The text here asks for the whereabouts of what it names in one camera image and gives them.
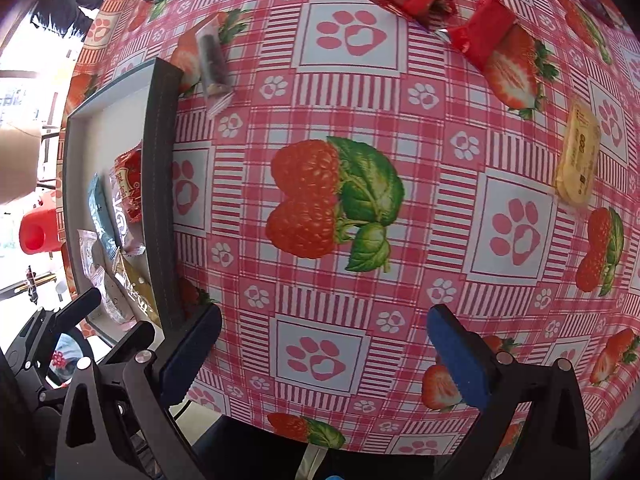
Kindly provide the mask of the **clear pink snack packet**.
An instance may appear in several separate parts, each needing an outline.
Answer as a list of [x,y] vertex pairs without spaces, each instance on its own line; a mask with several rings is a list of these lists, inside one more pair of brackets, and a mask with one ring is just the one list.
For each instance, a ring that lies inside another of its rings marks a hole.
[[128,301],[111,275],[106,272],[102,245],[96,232],[78,230],[82,274],[101,294],[101,308],[117,325],[124,326],[134,319]]

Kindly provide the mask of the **light blue snack packet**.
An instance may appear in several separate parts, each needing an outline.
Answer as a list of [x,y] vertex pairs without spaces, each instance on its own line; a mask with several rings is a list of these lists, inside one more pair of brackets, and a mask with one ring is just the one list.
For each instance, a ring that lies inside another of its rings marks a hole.
[[88,187],[88,208],[96,235],[104,250],[106,258],[113,261],[118,249],[113,223],[106,206],[102,180],[94,174]]

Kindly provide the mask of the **red gold snack packet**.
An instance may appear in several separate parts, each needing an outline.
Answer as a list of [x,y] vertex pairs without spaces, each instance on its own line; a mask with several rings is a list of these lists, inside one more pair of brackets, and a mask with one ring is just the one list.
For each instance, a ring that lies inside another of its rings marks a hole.
[[141,144],[120,154],[114,161],[114,170],[128,220],[139,223],[142,218],[142,147]]

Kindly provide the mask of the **yellow biscuit packet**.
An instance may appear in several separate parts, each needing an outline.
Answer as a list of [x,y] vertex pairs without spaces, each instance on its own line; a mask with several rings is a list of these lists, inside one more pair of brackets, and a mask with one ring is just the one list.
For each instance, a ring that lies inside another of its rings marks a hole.
[[590,201],[600,153],[601,131],[588,104],[570,103],[562,154],[555,171],[555,188],[565,203],[576,208]]

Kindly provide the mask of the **clear dark snack stick pack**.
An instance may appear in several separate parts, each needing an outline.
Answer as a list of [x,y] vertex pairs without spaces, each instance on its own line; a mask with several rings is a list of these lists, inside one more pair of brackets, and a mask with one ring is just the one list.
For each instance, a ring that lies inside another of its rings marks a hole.
[[209,21],[200,27],[195,32],[195,40],[206,114],[208,119],[213,119],[229,105],[233,94],[217,24]]

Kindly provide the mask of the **red snack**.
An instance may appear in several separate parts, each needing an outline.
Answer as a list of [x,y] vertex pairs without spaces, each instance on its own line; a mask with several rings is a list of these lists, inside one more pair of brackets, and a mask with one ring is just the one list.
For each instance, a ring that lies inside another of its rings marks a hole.
[[435,35],[482,72],[515,22],[515,14],[501,0],[477,0],[473,15],[464,24],[436,29]]

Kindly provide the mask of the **mauve snack packet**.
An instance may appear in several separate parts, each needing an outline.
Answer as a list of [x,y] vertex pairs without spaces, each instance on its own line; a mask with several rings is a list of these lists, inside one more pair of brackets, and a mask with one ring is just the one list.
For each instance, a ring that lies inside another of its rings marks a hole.
[[122,286],[127,297],[152,323],[158,327],[162,326],[151,285],[138,270],[128,262],[119,249],[116,250],[112,262],[112,270],[116,281]]

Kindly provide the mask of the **pink white snack packet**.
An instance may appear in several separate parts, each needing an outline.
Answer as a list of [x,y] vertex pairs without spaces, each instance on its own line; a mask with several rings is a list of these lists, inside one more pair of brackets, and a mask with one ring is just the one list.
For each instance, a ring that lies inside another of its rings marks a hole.
[[122,248],[125,256],[141,256],[145,252],[142,227],[139,223],[132,223],[128,220],[122,192],[120,192],[114,171],[111,171],[108,177],[110,178],[114,225],[119,247]]

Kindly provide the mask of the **red plastic stool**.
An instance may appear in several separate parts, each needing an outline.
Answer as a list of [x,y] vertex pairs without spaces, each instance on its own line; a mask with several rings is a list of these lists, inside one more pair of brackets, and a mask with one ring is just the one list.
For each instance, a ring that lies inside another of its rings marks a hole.
[[58,252],[61,249],[54,191],[43,193],[32,210],[24,214],[18,238],[22,251],[26,255]]

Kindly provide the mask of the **grey shallow tray box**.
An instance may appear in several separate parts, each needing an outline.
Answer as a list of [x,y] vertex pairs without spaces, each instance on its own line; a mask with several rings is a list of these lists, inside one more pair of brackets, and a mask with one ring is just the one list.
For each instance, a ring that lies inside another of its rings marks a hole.
[[88,324],[116,344],[137,320],[178,330],[172,144],[181,70],[152,58],[67,119],[61,223],[70,286],[106,298]]

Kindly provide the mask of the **cardboard box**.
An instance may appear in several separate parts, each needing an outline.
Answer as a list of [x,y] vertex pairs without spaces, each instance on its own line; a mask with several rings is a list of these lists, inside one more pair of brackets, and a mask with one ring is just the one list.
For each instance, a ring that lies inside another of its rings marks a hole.
[[0,204],[19,200],[37,186],[41,133],[9,128],[0,133]]

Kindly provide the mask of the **strawberry plaid tablecloth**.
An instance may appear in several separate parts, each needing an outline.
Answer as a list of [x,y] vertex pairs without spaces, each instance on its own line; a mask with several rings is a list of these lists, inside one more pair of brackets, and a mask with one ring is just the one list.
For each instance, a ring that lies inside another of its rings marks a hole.
[[[369,0],[106,0],[68,108],[152,58],[186,79],[177,271],[222,331],[190,389],[303,442],[448,454],[475,417],[437,362],[446,304],[523,363],[569,360],[589,435],[639,382],[639,40],[582,0],[501,0],[518,30],[481,73]],[[477,0],[454,0],[457,20]],[[208,119],[195,32],[233,94]],[[555,188],[570,114],[601,131],[590,201]]]

